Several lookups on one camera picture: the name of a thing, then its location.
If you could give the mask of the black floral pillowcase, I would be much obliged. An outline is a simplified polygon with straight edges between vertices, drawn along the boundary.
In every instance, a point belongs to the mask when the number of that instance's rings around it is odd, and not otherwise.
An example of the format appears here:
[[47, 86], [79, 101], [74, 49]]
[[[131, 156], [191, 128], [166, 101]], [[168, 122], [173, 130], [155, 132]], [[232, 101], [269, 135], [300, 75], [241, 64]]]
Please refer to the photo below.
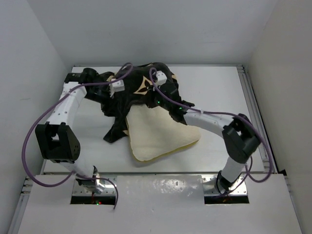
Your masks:
[[104, 115], [114, 117], [115, 119], [112, 127], [103, 138], [106, 142], [114, 143], [126, 136], [124, 132], [127, 130], [126, 117], [132, 106], [146, 105], [148, 108], [160, 107], [154, 102], [155, 98], [153, 94], [155, 90], [152, 83], [156, 81], [156, 74], [149, 72], [151, 68], [162, 71], [167, 76], [167, 81], [177, 82], [174, 73], [162, 62], [135, 66], [129, 74], [127, 73], [129, 68], [124, 68], [115, 74], [113, 78], [119, 78], [122, 75], [126, 76], [123, 79], [125, 90], [116, 92], [108, 100], [98, 102]]

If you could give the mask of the cream yellow pillow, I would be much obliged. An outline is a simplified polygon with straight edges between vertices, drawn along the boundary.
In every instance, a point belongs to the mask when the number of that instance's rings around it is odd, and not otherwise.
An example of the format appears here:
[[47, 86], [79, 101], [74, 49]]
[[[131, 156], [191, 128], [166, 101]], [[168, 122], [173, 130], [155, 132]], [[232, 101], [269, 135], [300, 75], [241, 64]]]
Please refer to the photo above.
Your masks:
[[139, 162], [184, 150], [196, 144], [201, 134], [198, 127], [175, 122], [161, 107], [134, 105], [126, 117], [132, 155]]

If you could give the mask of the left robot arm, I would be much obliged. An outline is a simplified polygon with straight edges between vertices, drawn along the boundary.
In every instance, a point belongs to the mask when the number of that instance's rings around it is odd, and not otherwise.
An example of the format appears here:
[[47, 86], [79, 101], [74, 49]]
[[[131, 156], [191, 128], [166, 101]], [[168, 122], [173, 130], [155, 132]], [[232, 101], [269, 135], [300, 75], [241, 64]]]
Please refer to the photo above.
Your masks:
[[96, 166], [80, 154], [80, 142], [72, 130], [82, 100], [88, 98], [100, 102], [104, 97], [98, 86], [79, 85], [97, 82], [103, 80], [92, 68], [85, 68], [81, 73], [69, 73], [59, 98], [61, 103], [44, 124], [36, 126], [35, 134], [44, 159], [62, 165], [70, 172], [74, 171], [80, 186], [99, 194], [104, 191], [106, 182], [100, 179]]

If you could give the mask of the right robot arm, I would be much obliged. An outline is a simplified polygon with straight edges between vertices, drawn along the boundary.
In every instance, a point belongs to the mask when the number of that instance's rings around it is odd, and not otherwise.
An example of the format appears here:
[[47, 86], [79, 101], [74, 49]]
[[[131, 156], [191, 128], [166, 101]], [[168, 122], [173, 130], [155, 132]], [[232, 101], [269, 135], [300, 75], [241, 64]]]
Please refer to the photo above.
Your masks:
[[219, 171], [214, 187], [219, 194], [228, 193], [260, 145], [249, 119], [243, 114], [228, 119], [220, 114], [196, 111], [195, 105], [183, 101], [174, 83], [169, 81], [156, 87], [155, 104], [167, 110], [174, 121], [199, 127], [224, 140], [228, 159], [223, 170]]

